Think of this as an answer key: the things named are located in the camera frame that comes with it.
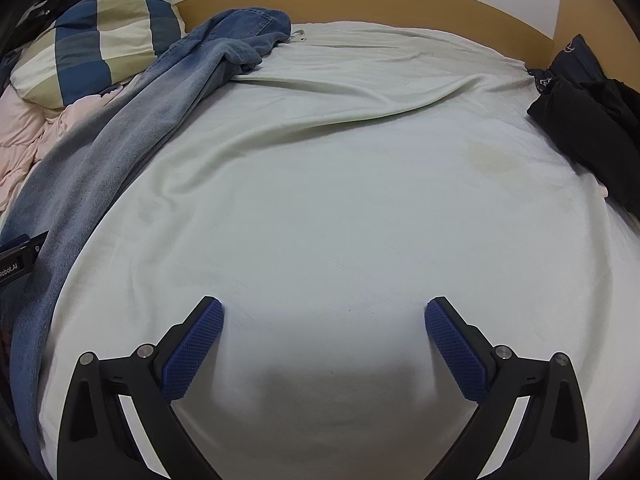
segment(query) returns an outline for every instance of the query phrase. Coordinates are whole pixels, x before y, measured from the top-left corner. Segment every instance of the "blue and beige plaid pillow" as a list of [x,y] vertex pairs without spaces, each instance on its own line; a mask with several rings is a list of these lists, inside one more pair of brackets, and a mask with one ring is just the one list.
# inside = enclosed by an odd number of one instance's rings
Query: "blue and beige plaid pillow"
[[168,0],[83,0],[22,53],[11,83],[27,101],[62,108],[142,72],[184,34]]

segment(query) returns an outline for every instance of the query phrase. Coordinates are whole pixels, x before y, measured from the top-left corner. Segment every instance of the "pink blanket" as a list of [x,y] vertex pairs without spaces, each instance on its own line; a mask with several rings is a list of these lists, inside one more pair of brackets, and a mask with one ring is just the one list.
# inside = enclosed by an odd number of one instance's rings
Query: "pink blanket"
[[103,96],[83,97],[62,112],[24,101],[11,85],[4,90],[0,96],[0,212],[7,208],[30,169],[55,143],[120,90],[122,87]]

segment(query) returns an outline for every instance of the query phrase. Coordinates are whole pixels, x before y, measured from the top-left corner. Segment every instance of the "wooden panel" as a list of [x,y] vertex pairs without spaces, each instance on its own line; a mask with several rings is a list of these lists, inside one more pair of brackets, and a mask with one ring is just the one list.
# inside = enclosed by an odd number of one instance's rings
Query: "wooden panel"
[[640,42],[612,0],[560,0],[553,56],[581,34],[607,77],[640,91]]
[[553,47],[535,28],[477,0],[184,0],[177,6],[187,30],[220,10],[259,6],[284,10],[293,23],[349,20],[453,32],[532,67],[548,66]]

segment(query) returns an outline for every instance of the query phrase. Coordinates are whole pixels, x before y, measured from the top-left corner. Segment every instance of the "screw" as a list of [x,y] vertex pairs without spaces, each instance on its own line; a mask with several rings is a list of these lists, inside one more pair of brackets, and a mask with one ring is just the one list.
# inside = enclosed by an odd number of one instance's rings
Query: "screw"
[[86,352],[80,356],[80,364],[87,365],[94,360],[94,355],[91,352]]
[[556,354],[556,363],[560,366],[567,366],[569,364],[569,357],[567,354],[563,354],[562,352],[558,352]]
[[146,344],[138,347],[136,354],[138,354],[138,357],[149,357],[154,350],[155,348],[153,345]]
[[510,359],[511,356],[513,355],[513,351],[511,351],[511,348],[509,348],[508,346],[499,345],[495,347],[495,354],[500,359]]

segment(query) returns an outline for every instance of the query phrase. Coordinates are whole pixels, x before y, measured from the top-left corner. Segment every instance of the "mattress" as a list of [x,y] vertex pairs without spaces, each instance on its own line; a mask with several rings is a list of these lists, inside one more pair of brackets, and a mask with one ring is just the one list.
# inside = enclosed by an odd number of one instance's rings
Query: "mattress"
[[635,225],[528,119],[521,62],[300,29],[192,112],[76,260],[40,380],[52,475],[78,356],[129,355],[214,296],[223,335],[172,407],[222,478],[422,480],[475,409],[424,329],[446,296],[494,345],[570,355],[597,478],[640,416]]

